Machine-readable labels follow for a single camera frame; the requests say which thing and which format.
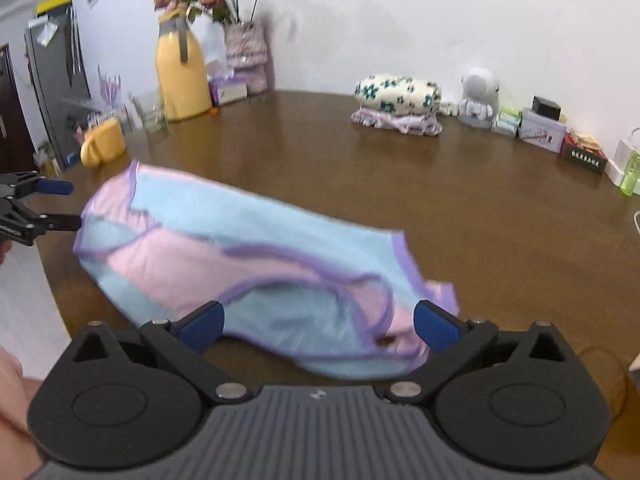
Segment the yellow thermos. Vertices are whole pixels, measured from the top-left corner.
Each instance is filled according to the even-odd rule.
[[[184,11],[166,12],[159,22],[156,70],[167,120],[181,121],[211,110],[204,57]]]

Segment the green bottle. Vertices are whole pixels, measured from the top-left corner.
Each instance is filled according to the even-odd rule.
[[[620,191],[627,196],[631,196],[636,188],[636,183],[640,178],[640,153],[633,152],[626,164],[625,176],[620,183]]]

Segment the plastic bag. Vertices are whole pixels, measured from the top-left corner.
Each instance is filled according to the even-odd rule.
[[[53,39],[53,37],[56,35],[57,31],[58,31],[57,23],[47,22],[47,24],[44,27],[42,27],[42,30],[38,34],[36,41],[38,41],[38,43],[41,44],[44,48],[47,48],[49,46],[49,43]]]

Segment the brown table surface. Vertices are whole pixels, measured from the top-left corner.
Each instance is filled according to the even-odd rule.
[[[632,222],[640,198],[553,153],[454,118],[442,119],[439,137],[403,136],[352,124],[355,107],[344,96],[280,92],[172,124],[150,140],[137,132],[128,156],[69,170],[71,197],[31,205],[79,212],[129,156],[191,171],[332,217],[403,229],[423,275],[454,283],[461,317],[490,318],[507,330],[552,320],[576,351],[597,346],[631,362],[640,351],[640,236]],[[79,266],[72,241],[71,234],[38,240],[71,334],[92,319],[125,326]],[[336,382],[239,341],[216,342],[207,355],[254,388]],[[585,359],[619,405],[616,361],[597,351]],[[597,462],[614,480],[640,470],[640,400],[630,384],[626,397]]]

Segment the yellow cup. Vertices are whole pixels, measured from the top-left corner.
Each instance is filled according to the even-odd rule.
[[[110,119],[86,133],[80,150],[80,160],[85,166],[98,166],[118,158],[126,150],[120,122]]]

